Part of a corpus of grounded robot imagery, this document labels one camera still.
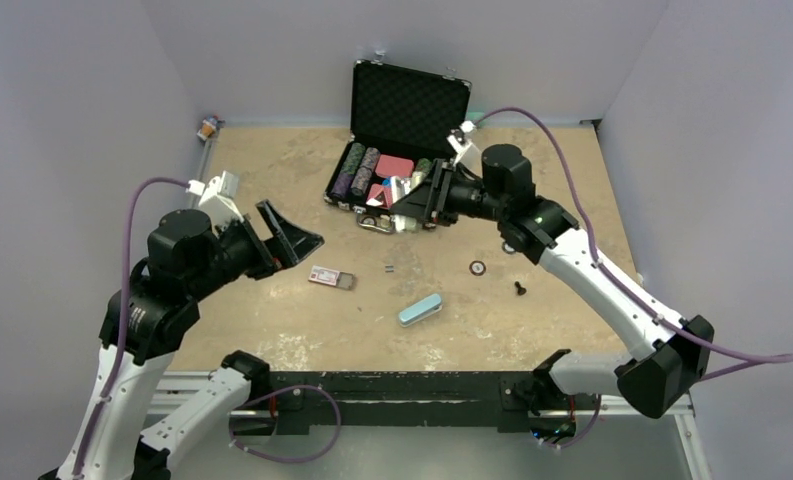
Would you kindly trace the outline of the blue stapler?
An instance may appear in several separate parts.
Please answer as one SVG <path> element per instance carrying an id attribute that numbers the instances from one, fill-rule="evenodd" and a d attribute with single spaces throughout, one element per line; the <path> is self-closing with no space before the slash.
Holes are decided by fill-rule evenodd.
<path id="1" fill-rule="evenodd" d="M 398 314 L 398 322 L 402 327 L 411 326 L 422 321 L 442 309 L 443 299 L 440 294 L 431 294 L 414 304 L 405 307 Z"/>

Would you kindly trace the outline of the green stapler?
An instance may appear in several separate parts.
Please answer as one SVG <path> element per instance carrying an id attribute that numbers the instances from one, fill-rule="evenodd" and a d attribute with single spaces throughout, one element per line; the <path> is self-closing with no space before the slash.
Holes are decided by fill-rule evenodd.
<path id="1" fill-rule="evenodd" d="M 391 220 L 397 233 L 416 233 L 425 228 L 429 203 L 427 172 L 409 177 L 393 177 L 391 185 Z"/>

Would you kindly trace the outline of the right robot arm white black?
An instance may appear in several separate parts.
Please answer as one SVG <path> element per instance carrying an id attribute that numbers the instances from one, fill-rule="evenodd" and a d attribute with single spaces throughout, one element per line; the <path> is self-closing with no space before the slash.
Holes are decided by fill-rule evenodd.
<path id="1" fill-rule="evenodd" d="M 533 392 L 548 407 L 571 395 L 623 398 L 638 413 L 661 417 L 705 375 L 713 326 L 684 318 L 590 248 L 588 233 L 560 204 L 539 196 L 520 148 L 497 144 L 481 155 L 482 176 L 439 162 L 391 213 L 425 226 L 450 226 L 461 215 L 494 222 L 514 251 L 584 300 L 619 337 L 625 352 L 584 356 L 560 350 L 534 371 Z"/>

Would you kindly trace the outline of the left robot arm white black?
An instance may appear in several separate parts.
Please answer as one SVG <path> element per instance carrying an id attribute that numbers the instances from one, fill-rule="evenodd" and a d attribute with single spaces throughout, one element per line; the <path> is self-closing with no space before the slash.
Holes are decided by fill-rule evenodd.
<path id="1" fill-rule="evenodd" d="M 256 409 L 272 390 L 269 365 L 235 351 L 215 376 L 154 425 L 146 417 L 157 386 L 199 304 L 240 277 L 260 280 L 292 268 L 322 246 L 321 235 L 257 206 L 271 237 L 247 216 L 215 227 L 197 209 L 164 215 L 147 239 L 148 254 L 126 275 L 107 306 L 91 401 L 67 458 L 53 479 L 168 479 L 184 455 L 233 408 Z"/>

